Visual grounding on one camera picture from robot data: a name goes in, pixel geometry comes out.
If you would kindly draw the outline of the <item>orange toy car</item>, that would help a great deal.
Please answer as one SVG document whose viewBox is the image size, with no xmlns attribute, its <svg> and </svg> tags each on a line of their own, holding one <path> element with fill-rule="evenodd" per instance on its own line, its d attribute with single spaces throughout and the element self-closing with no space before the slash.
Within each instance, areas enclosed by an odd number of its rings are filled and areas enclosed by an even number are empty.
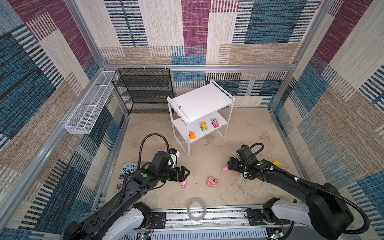
<svg viewBox="0 0 384 240">
<path fill-rule="evenodd" d="M 195 133 L 193 131 L 190 131 L 189 132 L 189 137 L 190 137 L 191 140 L 194 140 L 196 138 L 196 135 L 195 135 Z"/>
</svg>

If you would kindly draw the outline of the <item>pink bear donut toy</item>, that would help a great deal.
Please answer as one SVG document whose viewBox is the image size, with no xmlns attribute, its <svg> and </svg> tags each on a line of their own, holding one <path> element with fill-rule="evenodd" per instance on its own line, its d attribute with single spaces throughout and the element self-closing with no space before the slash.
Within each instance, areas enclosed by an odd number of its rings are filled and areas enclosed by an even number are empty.
<svg viewBox="0 0 384 240">
<path fill-rule="evenodd" d="M 218 185 L 218 179 L 212 177 L 212 176 L 209 176 L 207 178 L 207 185 L 209 187 L 216 187 Z"/>
</svg>

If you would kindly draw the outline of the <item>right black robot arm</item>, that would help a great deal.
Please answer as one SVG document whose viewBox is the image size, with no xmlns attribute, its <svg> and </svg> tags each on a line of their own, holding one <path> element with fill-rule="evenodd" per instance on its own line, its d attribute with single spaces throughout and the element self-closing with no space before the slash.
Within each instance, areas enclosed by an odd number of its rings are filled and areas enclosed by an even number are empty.
<svg viewBox="0 0 384 240">
<path fill-rule="evenodd" d="M 337 188 L 329 183 L 312 183 L 299 178 L 267 160 L 258 160 L 252 146 L 242 145 L 237 157 L 228 161 L 228 169 L 238 172 L 246 180 L 260 180 L 281 188 L 299 199 L 287 202 L 280 198 L 268 200 L 257 214 L 246 210 L 249 221 L 261 217 L 267 225 L 280 221 L 291 222 L 288 233 L 295 223 L 312 227 L 327 240 L 336 240 L 342 234 L 359 235 L 370 227 L 367 214 L 355 203 L 342 197 Z"/>
</svg>

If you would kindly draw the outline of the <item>green toy car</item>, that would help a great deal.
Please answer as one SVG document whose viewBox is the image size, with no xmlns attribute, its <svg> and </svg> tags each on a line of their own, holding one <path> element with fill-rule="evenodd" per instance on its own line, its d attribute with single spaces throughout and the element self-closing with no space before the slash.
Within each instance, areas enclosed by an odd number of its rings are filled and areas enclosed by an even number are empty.
<svg viewBox="0 0 384 240">
<path fill-rule="evenodd" d="M 201 127 L 202 132 L 206 132 L 208 130 L 208 127 L 207 127 L 205 122 L 201 122 L 200 127 Z"/>
</svg>

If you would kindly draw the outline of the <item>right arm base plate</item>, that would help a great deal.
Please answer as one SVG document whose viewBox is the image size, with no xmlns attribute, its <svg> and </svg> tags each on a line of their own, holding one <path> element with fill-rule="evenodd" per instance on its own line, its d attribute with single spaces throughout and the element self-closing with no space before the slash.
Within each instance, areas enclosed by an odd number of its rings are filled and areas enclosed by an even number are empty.
<svg viewBox="0 0 384 240">
<path fill-rule="evenodd" d="M 264 219 L 264 216 L 262 214 L 262 209 L 251 209 L 247 208 L 243 211 L 244 217 L 248 220 L 250 226 L 267 226 L 267 225 L 276 225 L 276 226 L 282 226 L 282 225 L 290 225 L 291 221 L 289 220 L 272 220 L 271 222 L 268 222 Z"/>
</svg>

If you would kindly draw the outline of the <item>pink toy truck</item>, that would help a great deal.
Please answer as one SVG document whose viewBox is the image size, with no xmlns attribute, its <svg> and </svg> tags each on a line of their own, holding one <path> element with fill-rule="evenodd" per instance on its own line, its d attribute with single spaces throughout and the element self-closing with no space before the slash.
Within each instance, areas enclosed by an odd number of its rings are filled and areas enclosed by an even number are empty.
<svg viewBox="0 0 384 240">
<path fill-rule="evenodd" d="M 215 129 L 220 127 L 220 124 L 215 118 L 212 119 L 212 125 Z"/>
</svg>

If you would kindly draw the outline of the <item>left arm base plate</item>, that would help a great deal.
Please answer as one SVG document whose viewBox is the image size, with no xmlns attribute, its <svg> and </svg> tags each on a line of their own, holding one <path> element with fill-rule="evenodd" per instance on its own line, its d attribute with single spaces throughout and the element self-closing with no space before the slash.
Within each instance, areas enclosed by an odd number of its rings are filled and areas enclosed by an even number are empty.
<svg viewBox="0 0 384 240">
<path fill-rule="evenodd" d="M 139 213 L 139 219 L 141 220 L 140 225 L 135 230 L 164 229 L 166 227 L 167 213 L 152 212 L 151 215 Z"/>
</svg>

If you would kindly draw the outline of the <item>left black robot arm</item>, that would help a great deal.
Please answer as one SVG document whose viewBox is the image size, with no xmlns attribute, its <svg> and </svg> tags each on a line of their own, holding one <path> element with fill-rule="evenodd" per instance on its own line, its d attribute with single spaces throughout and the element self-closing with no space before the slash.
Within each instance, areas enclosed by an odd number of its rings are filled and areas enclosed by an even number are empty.
<svg viewBox="0 0 384 240">
<path fill-rule="evenodd" d="M 177 166 L 178 152 L 166 143 L 167 150 L 159 151 L 151 162 L 138 166 L 120 192 L 81 223 L 70 223 L 64 232 L 65 240 L 119 240 L 134 229 L 146 229 L 152 222 L 152 209 L 140 202 L 158 183 L 184 182 L 190 171 Z"/>
</svg>

